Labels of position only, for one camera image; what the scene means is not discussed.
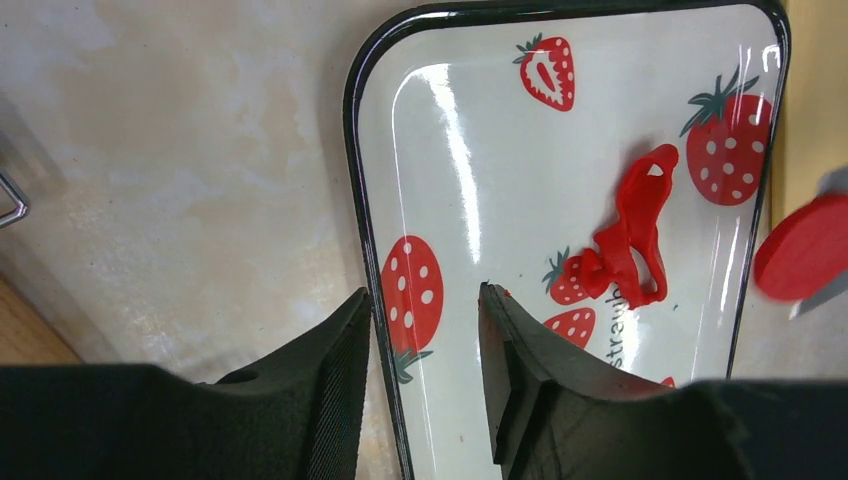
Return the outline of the strawberry print white tray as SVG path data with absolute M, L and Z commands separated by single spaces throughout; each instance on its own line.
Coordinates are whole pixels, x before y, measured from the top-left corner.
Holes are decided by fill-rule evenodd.
M 344 96 L 401 475 L 497 479 L 478 289 L 669 386 L 731 373 L 790 53 L 778 1 L 430 4 L 362 45 Z M 671 145 L 667 296 L 579 280 L 632 164 Z

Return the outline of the red dough scrap strip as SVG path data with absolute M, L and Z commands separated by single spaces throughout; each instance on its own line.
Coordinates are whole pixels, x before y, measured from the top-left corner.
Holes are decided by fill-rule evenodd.
M 617 219 L 594 234 L 595 249 L 581 253 L 579 279 L 589 297 L 601 297 L 614 284 L 632 309 L 666 299 L 657 223 L 678 161 L 677 148 L 662 144 L 635 160 L 620 179 Z

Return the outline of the wooden double-ended rolling pin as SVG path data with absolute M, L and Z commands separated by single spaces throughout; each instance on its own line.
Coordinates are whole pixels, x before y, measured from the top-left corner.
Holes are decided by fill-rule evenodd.
M 1 251 L 1 366 L 79 365 L 80 356 L 37 312 L 5 272 Z

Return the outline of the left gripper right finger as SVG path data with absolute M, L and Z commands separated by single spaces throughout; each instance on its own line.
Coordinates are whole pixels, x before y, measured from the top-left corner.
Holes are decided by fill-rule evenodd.
M 708 380 L 619 370 L 479 290 L 492 457 L 506 479 L 843 479 L 843 381 Z

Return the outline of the red dough disc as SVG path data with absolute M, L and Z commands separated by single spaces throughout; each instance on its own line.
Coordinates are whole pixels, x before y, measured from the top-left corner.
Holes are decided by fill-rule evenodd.
M 805 300 L 847 271 L 847 195 L 825 193 L 775 227 L 755 254 L 753 277 L 768 298 Z

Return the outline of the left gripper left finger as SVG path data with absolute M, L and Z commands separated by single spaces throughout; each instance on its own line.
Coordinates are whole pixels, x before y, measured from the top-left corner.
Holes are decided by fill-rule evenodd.
M 219 381 L 152 364 L 1 371 L 5 479 L 351 479 L 371 306 L 326 320 Z

